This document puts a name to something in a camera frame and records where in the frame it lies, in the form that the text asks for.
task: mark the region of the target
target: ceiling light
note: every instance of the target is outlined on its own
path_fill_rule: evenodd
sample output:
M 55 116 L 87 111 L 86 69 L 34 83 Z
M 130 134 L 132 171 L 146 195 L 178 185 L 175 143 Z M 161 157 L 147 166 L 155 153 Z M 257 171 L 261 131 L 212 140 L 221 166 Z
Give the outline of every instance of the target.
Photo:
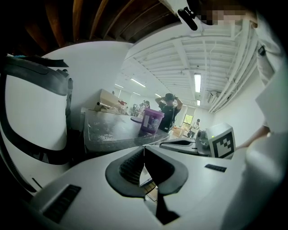
M 195 74 L 195 92 L 199 93 L 201 90 L 201 75 L 200 74 Z
M 132 81 L 134 81 L 134 82 L 136 82 L 137 84 L 139 84 L 139 85 L 143 86 L 143 87 L 146 87 L 145 85 L 143 85 L 143 84 L 139 83 L 138 81 L 134 80 L 133 78 L 131 78 L 131 80 L 132 80 Z
M 120 86 L 120 85 L 118 85 L 118 84 L 115 84 L 116 86 L 119 86 L 119 87 L 121 87 L 121 88 L 124 88 L 123 86 Z

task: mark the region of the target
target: purple bucket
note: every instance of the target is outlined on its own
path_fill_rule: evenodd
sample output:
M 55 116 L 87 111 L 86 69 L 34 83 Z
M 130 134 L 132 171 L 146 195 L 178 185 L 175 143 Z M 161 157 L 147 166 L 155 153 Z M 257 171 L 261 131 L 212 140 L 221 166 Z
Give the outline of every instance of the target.
M 143 114 L 141 129 L 145 132 L 154 134 L 164 117 L 164 113 L 146 108 Z

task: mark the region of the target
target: person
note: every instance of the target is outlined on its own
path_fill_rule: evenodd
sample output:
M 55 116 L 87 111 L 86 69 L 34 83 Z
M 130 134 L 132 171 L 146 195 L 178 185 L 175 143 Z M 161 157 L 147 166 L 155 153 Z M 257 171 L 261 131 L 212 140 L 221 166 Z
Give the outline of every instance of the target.
M 173 128 L 175 117 L 180 112 L 183 103 L 172 93 L 167 93 L 165 97 L 156 98 L 155 101 L 159 105 L 161 112 L 164 113 L 164 117 L 159 125 L 159 129 L 168 133 Z
M 199 130 L 200 119 L 197 119 L 196 122 L 190 127 L 189 132 L 187 134 L 188 137 L 194 137 L 195 133 Z
M 149 101 L 144 101 L 143 106 L 140 107 L 139 110 L 138 110 L 139 114 L 138 114 L 137 117 L 143 118 L 144 110 L 146 108 L 150 109 L 150 102 Z
M 248 9 L 237 0 L 188 0 L 190 10 L 195 12 L 199 18 L 204 16 L 207 20 L 216 22 L 248 19 L 257 33 L 259 46 L 257 48 L 257 67 L 260 78 L 264 85 L 278 71 L 285 59 L 285 51 L 276 35 L 274 35 L 267 21 L 256 10 Z M 266 122 L 237 149 L 249 147 L 258 138 L 267 136 L 270 129 Z

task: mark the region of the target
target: table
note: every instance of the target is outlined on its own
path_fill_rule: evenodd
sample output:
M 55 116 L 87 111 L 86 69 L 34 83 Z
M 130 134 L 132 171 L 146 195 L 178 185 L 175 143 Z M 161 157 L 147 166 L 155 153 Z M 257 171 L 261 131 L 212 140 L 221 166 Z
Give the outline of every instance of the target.
M 135 146 L 157 144 L 169 138 L 169 134 L 160 129 L 150 134 L 140 127 L 141 124 L 127 115 L 87 110 L 84 122 L 85 159 Z

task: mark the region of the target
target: raised arm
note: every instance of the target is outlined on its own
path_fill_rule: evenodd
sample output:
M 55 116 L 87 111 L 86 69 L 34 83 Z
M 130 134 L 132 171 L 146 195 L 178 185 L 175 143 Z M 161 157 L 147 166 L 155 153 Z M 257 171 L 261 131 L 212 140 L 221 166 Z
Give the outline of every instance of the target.
M 160 101 L 162 101 L 162 100 L 164 100 L 164 98 L 163 98 L 163 97 L 159 97 L 159 98 L 156 98 L 156 99 L 155 99 L 155 101 L 156 101 L 156 103 L 157 103 L 157 104 L 159 104 L 159 103 L 160 103 Z
M 177 101 L 177 109 L 182 109 L 183 102 L 178 97 L 175 97 L 175 100 Z

